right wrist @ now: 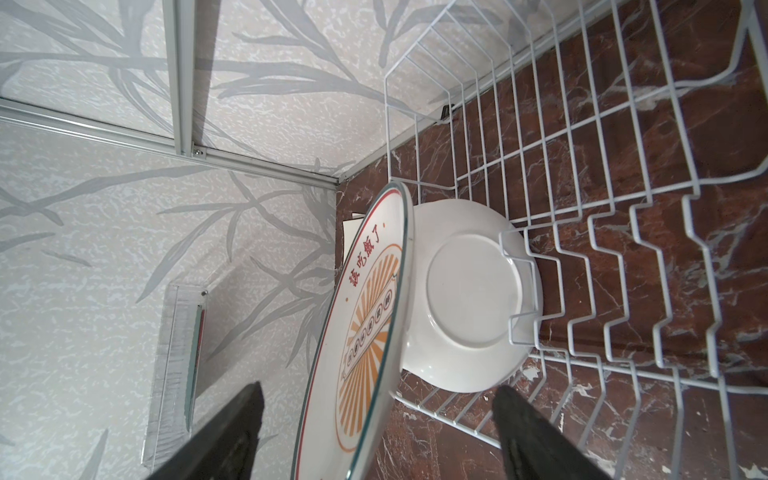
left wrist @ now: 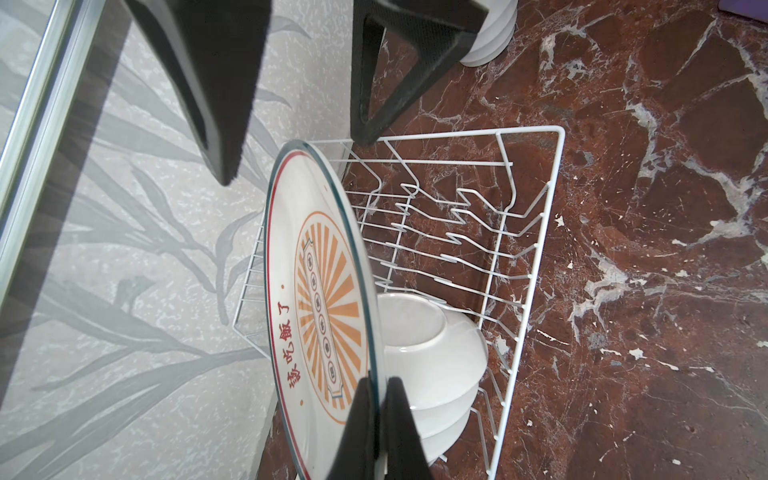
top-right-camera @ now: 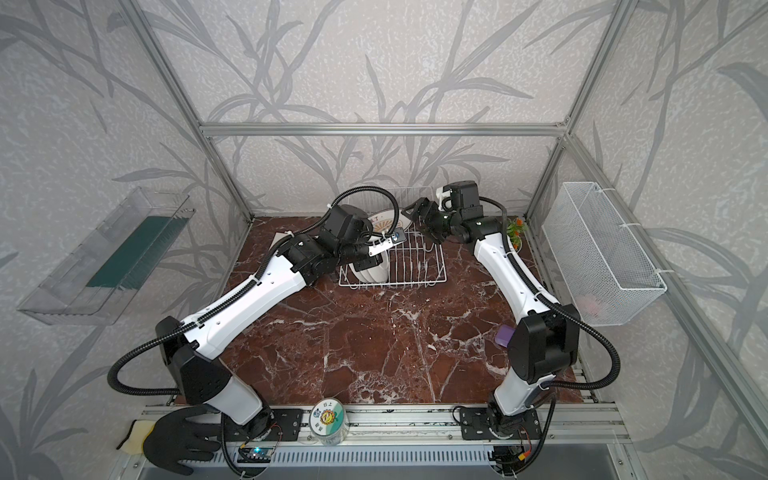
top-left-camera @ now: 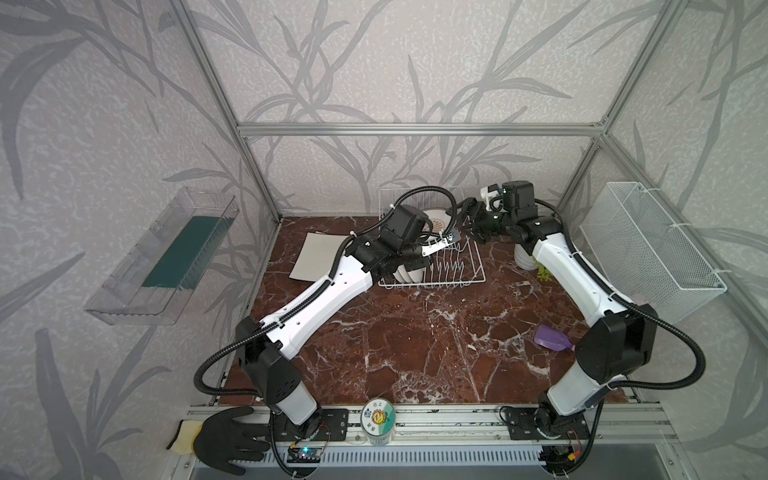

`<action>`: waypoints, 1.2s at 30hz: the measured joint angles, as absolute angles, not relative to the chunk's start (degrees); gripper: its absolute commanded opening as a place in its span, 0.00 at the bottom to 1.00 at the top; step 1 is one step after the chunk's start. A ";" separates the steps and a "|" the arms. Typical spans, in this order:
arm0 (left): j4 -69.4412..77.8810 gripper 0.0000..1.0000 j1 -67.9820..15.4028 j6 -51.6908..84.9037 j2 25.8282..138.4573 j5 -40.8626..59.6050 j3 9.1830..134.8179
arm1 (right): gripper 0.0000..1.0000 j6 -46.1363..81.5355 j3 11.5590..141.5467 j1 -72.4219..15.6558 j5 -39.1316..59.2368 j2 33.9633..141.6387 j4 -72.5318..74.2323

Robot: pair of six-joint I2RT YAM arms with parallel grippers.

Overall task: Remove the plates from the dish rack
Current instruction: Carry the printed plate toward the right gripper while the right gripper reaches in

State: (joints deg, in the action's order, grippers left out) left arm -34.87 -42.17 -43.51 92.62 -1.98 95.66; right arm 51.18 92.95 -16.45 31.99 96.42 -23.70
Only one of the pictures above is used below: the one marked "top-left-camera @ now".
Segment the square white plate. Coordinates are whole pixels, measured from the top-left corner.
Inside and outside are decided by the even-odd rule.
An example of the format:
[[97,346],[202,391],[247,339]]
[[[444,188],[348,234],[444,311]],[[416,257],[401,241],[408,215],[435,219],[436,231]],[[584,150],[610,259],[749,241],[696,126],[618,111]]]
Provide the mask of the square white plate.
[[315,282],[331,269],[344,235],[308,233],[289,278],[303,282]]

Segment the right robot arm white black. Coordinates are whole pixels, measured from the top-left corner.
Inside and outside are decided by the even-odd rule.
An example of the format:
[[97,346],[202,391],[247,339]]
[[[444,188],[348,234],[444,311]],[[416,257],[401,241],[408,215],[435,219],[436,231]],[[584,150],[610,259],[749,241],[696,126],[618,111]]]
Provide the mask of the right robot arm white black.
[[[479,243],[507,236],[522,247],[554,276],[588,325],[575,346],[573,365],[540,397],[534,423],[542,436],[561,437],[614,390],[679,390],[703,377],[706,357],[698,343],[660,319],[651,306],[634,303],[611,285],[576,249],[564,217],[536,197],[530,182],[492,185],[480,198],[457,203],[451,214],[455,225]],[[692,371],[665,382],[629,379],[629,374],[649,363],[658,330],[690,349]]]

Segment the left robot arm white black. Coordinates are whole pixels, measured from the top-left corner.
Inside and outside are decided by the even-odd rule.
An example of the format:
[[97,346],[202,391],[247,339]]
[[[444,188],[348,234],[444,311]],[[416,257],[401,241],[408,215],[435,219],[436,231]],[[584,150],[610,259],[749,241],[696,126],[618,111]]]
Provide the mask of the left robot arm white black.
[[[420,193],[444,196],[449,221],[436,231],[429,216],[408,204]],[[455,243],[460,235],[461,207],[454,194],[440,186],[422,186],[398,197],[373,225],[351,232],[332,256],[329,271],[283,308],[265,316],[252,332],[206,359],[193,376],[201,393],[215,396],[254,396],[283,416],[298,439],[320,427],[321,407],[292,364],[312,335],[342,307],[400,267],[420,269],[430,257]],[[249,388],[225,389],[205,383],[204,376],[217,362],[237,352],[245,360]]]

